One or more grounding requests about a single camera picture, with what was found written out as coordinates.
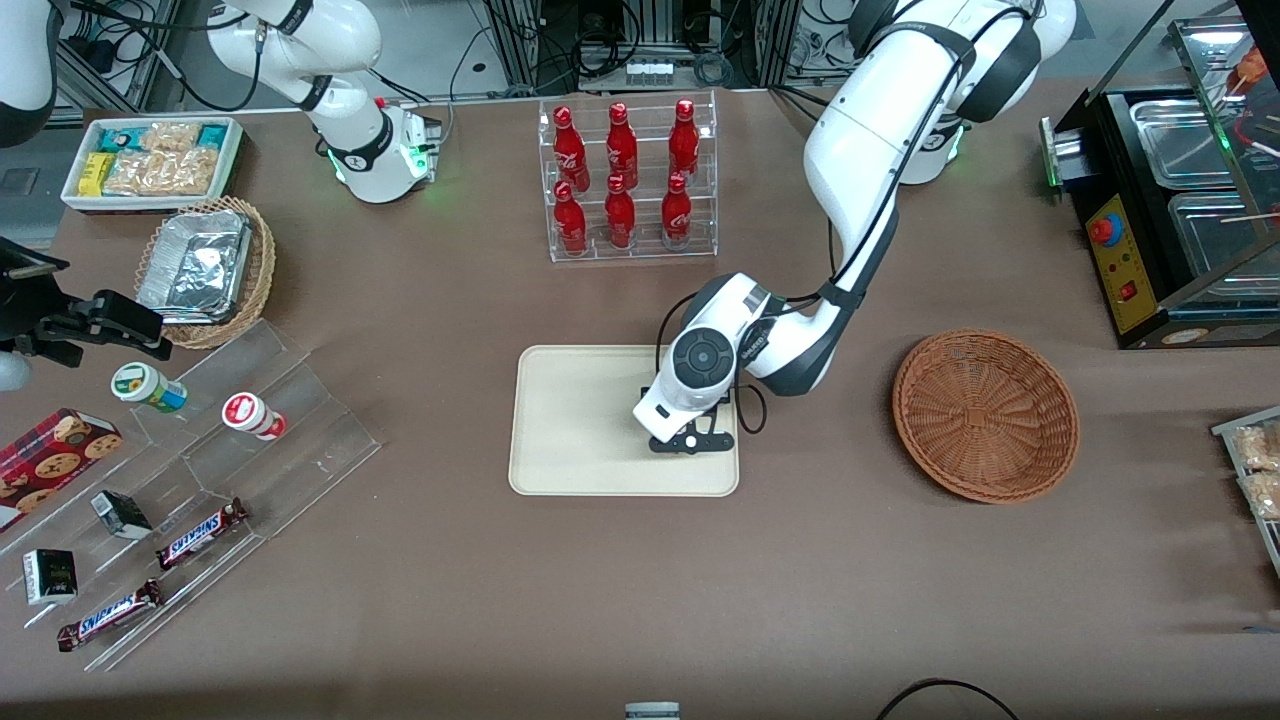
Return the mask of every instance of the cookie box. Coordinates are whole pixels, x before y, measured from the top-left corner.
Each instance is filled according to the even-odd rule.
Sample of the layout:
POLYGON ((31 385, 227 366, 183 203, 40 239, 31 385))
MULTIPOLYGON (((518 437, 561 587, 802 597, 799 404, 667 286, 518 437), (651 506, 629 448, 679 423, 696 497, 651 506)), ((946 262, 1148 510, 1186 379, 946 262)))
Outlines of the cookie box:
POLYGON ((63 407, 0 450, 0 533, 122 442, 111 423, 63 407))

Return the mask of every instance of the yellow control panel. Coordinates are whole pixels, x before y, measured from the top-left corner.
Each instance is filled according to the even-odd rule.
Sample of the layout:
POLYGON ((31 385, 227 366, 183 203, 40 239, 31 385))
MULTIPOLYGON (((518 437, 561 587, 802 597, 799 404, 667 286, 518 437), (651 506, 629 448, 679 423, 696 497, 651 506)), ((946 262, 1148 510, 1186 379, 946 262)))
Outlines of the yellow control panel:
POLYGON ((1156 293, 1142 265, 1138 245, 1129 232, 1120 196, 1112 197, 1084 225, 1093 263, 1107 292, 1107 305, 1120 332, 1126 333, 1156 314, 1156 293))

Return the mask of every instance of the wicker basket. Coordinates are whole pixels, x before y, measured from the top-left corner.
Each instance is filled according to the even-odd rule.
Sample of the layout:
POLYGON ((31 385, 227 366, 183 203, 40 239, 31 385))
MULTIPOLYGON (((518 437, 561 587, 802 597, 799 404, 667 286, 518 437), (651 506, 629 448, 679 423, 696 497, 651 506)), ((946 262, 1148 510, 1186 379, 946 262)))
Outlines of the wicker basket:
POLYGON ((989 331, 952 331, 916 345, 893 382, 893 421, 929 477, 980 502, 1048 492, 1080 446, 1062 378, 1034 350, 989 331))
MULTIPOLYGON (((191 350, 210 350, 225 345, 248 329, 262 314, 266 297, 271 293, 271 273, 275 272, 275 240, 271 228, 266 227, 262 215, 252 205, 236 197, 219 197, 183 208, 180 213, 212 213, 215 210, 236 210, 243 213, 253 223, 253 237, 250 240, 248 272, 241 282, 239 310, 221 325, 165 325, 164 337, 191 350)), ((151 233, 151 242, 142 251, 142 263, 133 279, 133 292, 142 287, 142 277, 151 264, 151 251, 156 246, 160 228, 151 233)))

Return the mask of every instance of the empty wicker basket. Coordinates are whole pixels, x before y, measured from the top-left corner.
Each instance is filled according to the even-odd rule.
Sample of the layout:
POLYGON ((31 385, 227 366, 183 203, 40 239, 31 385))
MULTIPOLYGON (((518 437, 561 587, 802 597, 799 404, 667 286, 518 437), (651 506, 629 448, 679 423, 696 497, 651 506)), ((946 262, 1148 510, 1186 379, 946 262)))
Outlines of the empty wicker basket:
POLYGON ((1062 378, 1034 350, 989 331, 952 331, 916 345, 893 382, 893 421, 929 477, 980 502, 1048 492, 1080 446, 1062 378))

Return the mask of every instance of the aluminum foil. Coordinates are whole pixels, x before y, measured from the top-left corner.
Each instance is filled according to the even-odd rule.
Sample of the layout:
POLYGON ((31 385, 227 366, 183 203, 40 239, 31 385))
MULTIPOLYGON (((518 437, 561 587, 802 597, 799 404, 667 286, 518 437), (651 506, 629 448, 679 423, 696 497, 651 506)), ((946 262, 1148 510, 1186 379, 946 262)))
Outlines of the aluminum foil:
POLYGON ((250 219, 233 210, 165 220, 138 288, 138 302, 165 324, 219 324, 236 314, 248 264, 250 219))

